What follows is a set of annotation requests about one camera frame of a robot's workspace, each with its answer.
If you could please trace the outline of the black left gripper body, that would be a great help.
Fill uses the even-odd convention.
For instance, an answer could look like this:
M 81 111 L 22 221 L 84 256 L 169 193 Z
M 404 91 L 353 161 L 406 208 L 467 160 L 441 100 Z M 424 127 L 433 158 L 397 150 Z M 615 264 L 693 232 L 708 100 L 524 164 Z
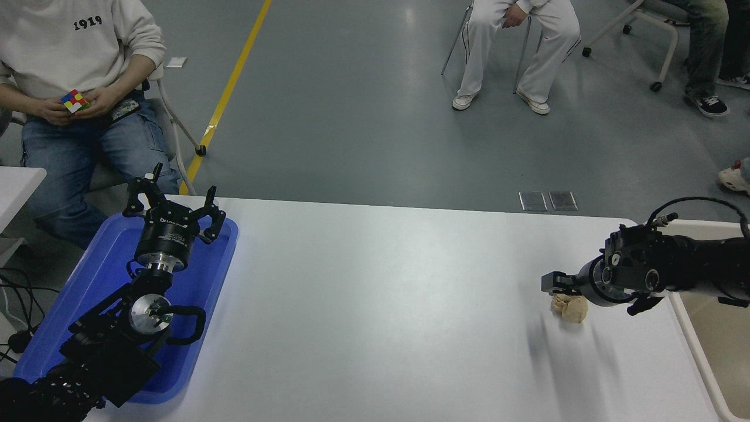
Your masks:
M 182 205 L 160 205 L 145 212 L 143 232 L 135 259 L 143 267 L 168 261 L 172 267 L 187 267 L 199 232 L 192 210 Z

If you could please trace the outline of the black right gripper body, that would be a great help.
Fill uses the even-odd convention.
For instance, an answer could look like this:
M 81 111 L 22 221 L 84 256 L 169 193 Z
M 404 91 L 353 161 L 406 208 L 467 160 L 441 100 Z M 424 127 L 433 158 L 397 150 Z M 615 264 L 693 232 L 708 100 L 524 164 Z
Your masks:
M 589 302 L 595 305 L 605 305 L 605 299 L 603 299 L 595 285 L 595 281 L 598 279 L 595 275 L 595 270 L 600 270 L 603 257 L 596 257 L 584 264 L 579 270 L 577 275 L 578 291 L 581 296 L 585 297 Z

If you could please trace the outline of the person's left hand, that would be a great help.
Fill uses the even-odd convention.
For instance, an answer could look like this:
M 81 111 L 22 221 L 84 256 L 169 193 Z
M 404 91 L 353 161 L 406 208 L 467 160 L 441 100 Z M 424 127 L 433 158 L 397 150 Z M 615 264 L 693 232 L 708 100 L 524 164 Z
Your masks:
M 128 91 L 123 91 L 113 85 L 91 89 L 83 94 L 83 98 L 88 101 L 90 106 L 73 113 L 70 119 L 85 120 L 86 118 L 102 117 L 123 100 L 126 94 L 128 94 Z

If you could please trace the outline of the person's right hand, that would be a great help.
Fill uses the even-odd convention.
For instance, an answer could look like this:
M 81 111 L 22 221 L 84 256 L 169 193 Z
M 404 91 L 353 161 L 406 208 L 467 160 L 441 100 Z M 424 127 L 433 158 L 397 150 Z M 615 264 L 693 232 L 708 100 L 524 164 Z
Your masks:
M 73 115 L 59 100 L 53 98 L 34 98 L 34 107 L 32 109 L 31 113 L 35 117 L 42 118 L 52 125 L 65 126 L 72 123 Z

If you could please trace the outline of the person's hand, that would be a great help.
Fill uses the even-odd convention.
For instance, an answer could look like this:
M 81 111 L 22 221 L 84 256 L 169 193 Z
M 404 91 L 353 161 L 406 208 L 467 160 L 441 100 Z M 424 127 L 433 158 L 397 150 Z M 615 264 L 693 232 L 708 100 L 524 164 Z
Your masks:
M 527 17 L 528 13 L 525 12 L 518 3 L 513 3 L 504 11 L 502 28 L 506 29 L 520 26 Z

